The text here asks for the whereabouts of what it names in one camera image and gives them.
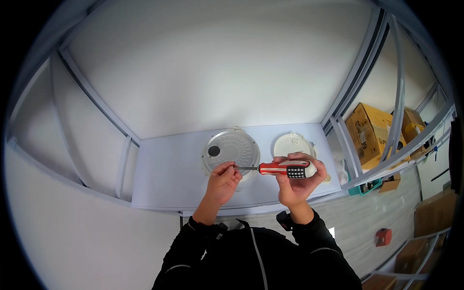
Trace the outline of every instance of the person's left hand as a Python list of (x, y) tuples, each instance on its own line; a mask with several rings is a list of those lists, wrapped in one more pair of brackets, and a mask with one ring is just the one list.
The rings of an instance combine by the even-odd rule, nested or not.
[(238, 183), (243, 178), (240, 171), (234, 168), (234, 165), (234, 161), (229, 161), (221, 163), (213, 169), (208, 181), (205, 199), (217, 203), (219, 206), (231, 199)]

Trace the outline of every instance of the screwdriver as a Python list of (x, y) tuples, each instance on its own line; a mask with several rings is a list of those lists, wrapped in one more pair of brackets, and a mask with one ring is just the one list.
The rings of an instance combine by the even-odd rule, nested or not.
[(238, 170), (257, 170), (261, 174), (284, 174), (288, 178), (308, 178), (316, 173), (314, 164), (305, 159), (285, 160), (283, 162), (261, 163), (258, 167), (237, 167)]

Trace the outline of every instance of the hand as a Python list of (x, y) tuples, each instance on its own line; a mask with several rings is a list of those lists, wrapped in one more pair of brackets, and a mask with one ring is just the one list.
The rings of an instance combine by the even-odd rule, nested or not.
[(214, 224), (221, 205), (233, 196), (238, 183), (243, 178), (234, 165), (234, 161), (224, 162), (211, 172), (206, 194), (192, 216), (197, 223), (207, 226)]
[(313, 176), (303, 179), (292, 179), (283, 174), (276, 175), (280, 187), (279, 201), (288, 207), (290, 211), (292, 208), (299, 207), (303, 203), (307, 204), (306, 199), (308, 196), (327, 177), (324, 163), (302, 152), (290, 153), (288, 157), (276, 156), (274, 157), (274, 162), (293, 159), (309, 160), (314, 164), (317, 171)]

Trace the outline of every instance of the silver round plate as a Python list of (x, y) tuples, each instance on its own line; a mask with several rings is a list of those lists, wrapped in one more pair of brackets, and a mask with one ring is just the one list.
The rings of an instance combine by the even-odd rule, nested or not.
[[(217, 146), (215, 150), (210, 149), (211, 147)], [(201, 160), (203, 167), (209, 173), (221, 163), (227, 161), (235, 161), (237, 166), (240, 167), (257, 167), (259, 164), (259, 147), (256, 142), (243, 130), (229, 130), (224, 131), (216, 136), (213, 136), (211, 140), (206, 144)], [(243, 177), (251, 172), (251, 170), (240, 171)]]

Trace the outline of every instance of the teal plastic bin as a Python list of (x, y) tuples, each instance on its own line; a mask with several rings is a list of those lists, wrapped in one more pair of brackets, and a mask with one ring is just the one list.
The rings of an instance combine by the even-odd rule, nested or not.
[(354, 188), (350, 188), (348, 190), (348, 193), (349, 195), (360, 195), (360, 196), (363, 196), (363, 195), (366, 195), (367, 193), (373, 191), (374, 189), (378, 188), (380, 185), (382, 185), (382, 178), (379, 178), (379, 179), (376, 179), (374, 181), (372, 181), (372, 187), (371, 189), (369, 189), (368, 191), (362, 193), (361, 192), (361, 187), (358, 185), (358, 186), (355, 186)]

